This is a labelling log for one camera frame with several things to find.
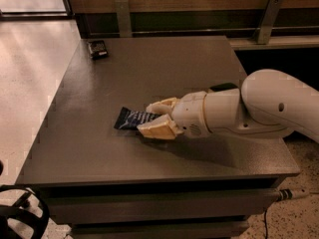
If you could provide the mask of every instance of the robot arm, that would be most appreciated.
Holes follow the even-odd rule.
[[[164,117],[138,126],[146,137],[283,137],[297,130],[319,142],[319,93],[276,70],[254,72],[241,90],[190,93],[151,104],[147,111]]]

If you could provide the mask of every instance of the shiny floor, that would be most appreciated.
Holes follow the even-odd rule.
[[[1,23],[0,35],[0,159],[5,165],[0,184],[10,184],[64,76],[79,34],[74,22],[21,22]],[[306,189],[310,194],[271,205],[267,226],[263,214],[251,216],[250,228],[239,239],[319,238],[319,144],[298,133],[285,142],[301,173],[279,188]],[[28,238],[25,227],[15,225],[15,229]],[[50,220],[43,239],[71,239],[69,230]]]

